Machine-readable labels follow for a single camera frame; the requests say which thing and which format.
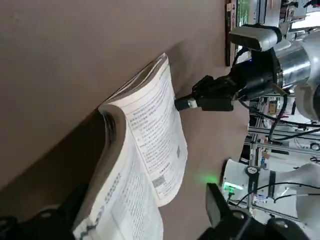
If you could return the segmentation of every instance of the cable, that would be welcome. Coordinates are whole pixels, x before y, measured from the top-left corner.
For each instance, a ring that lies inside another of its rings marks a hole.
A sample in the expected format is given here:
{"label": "cable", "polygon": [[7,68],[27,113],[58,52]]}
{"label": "cable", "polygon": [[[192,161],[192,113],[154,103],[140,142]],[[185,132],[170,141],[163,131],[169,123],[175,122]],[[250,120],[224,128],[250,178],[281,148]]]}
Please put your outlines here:
{"label": "cable", "polygon": [[[292,184],[292,185],[299,185],[299,186],[309,187],[309,188],[312,188],[312,189],[320,189],[320,187],[318,187],[318,186],[311,186],[311,185],[303,184],[303,183],[284,181],[284,182],[275,182],[275,183],[272,183],[272,184],[267,184],[267,185],[258,187],[258,188],[256,189],[256,191],[258,191],[258,190],[260,190],[260,189],[264,189],[264,188],[266,188],[266,187],[275,186],[275,185],[282,185],[282,184]],[[248,197],[250,194],[253,194],[254,192],[255,192],[255,191],[250,191],[248,194],[246,194],[243,198],[241,198],[241,199],[238,201],[238,203],[236,204],[236,206],[239,206],[239,204],[240,204],[246,197]]]}
{"label": "cable", "polygon": [[320,196],[320,193],[288,194],[288,195],[284,195],[284,196],[279,196],[279,197],[277,197],[275,200],[273,200],[273,203],[275,204],[276,201],[278,201],[279,199],[284,199],[284,198],[288,198],[288,197],[292,197],[292,196],[297,196],[297,197]]}
{"label": "cable", "polygon": [[[245,104],[242,100],[239,100],[242,106],[244,106],[246,109],[249,109],[252,112],[255,112],[257,115],[259,115],[262,118],[270,119],[272,121],[275,121],[276,118],[272,116],[268,116],[266,114],[263,114],[262,112],[258,111],[254,107],[250,107],[247,104]],[[312,127],[312,128],[320,128],[319,124],[307,124],[307,123],[299,123],[299,122],[294,122],[294,121],[285,121],[285,120],[280,120],[280,123],[284,124],[290,124],[290,125],[296,125],[298,127]]]}
{"label": "cable", "polygon": [[232,66],[236,65],[236,63],[237,63],[237,61],[238,61],[238,58],[239,58],[242,54],[244,54],[245,52],[248,52],[248,51],[249,51],[249,49],[248,49],[247,47],[241,48],[241,49],[236,53],[236,55],[235,55],[235,57],[234,57],[234,60],[233,60],[233,63],[232,63]]}
{"label": "cable", "polygon": [[227,204],[229,204],[229,202],[230,202],[230,200],[231,200],[231,197],[232,197],[233,195],[235,195],[235,194],[234,194],[233,189],[232,189],[232,191],[229,191],[228,199],[227,199],[227,201],[226,201]]}
{"label": "cable", "polygon": [[285,94],[285,95],[283,95],[283,104],[282,104],[281,110],[280,110],[278,116],[275,118],[275,121],[273,121],[273,124],[270,128],[270,132],[268,135],[268,138],[270,141],[279,140],[279,139],[273,139],[272,135],[274,133],[274,130],[275,130],[277,124],[280,122],[281,118],[283,117],[283,115],[286,111],[287,105],[288,105],[288,95]]}
{"label": "cable", "polygon": [[308,1],[308,2],[303,6],[303,8],[305,9],[305,8],[307,8],[309,5],[312,5],[312,1]]}
{"label": "cable", "polygon": [[273,139],[274,141],[284,141],[284,140],[289,140],[289,139],[294,139],[294,138],[298,138],[304,135],[308,135],[308,134],[314,134],[320,132],[320,128],[314,129],[314,130],[310,130],[310,131],[305,131],[305,132],[301,132],[292,136],[286,136],[283,138],[277,138],[277,139]]}

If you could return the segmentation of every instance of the book page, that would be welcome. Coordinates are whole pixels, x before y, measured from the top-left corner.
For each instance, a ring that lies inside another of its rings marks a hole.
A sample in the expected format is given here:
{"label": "book page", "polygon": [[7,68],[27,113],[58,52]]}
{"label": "book page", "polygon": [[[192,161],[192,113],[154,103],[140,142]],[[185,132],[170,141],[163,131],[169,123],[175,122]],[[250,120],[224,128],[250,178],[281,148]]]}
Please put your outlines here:
{"label": "book page", "polygon": [[[117,107],[108,106],[107,111],[114,116],[115,111],[110,111],[112,108]],[[99,192],[93,193],[95,198],[89,214],[84,212],[88,211],[90,206],[92,195],[90,192],[79,211],[80,215],[88,218],[82,218],[74,230],[78,240],[163,239],[163,222],[152,188],[141,165],[137,147],[123,113],[121,118],[122,120],[115,117],[114,125],[118,136],[114,139],[116,143],[109,147],[108,152],[102,154],[101,162],[98,163],[97,172],[94,174],[95,182],[90,184],[89,191],[94,192],[95,183],[102,179],[104,184],[97,184],[100,186]],[[119,144],[121,138],[119,134],[122,133],[124,141]],[[109,166],[112,169],[110,171],[107,167],[108,160],[112,160],[117,154],[114,166]]]}
{"label": "book page", "polygon": [[137,75],[135,75],[132,79],[127,81],[122,87],[120,87],[109,99],[121,99],[124,96],[130,95],[130,93],[136,90],[140,85],[142,85],[145,81],[147,81],[148,76],[157,65],[161,59],[157,58],[156,60],[149,63],[146,67],[144,67]]}
{"label": "book page", "polygon": [[149,78],[139,90],[101,108],[112,104],[123,110],[160,207],[178,193],[188,152],[165,54]]}

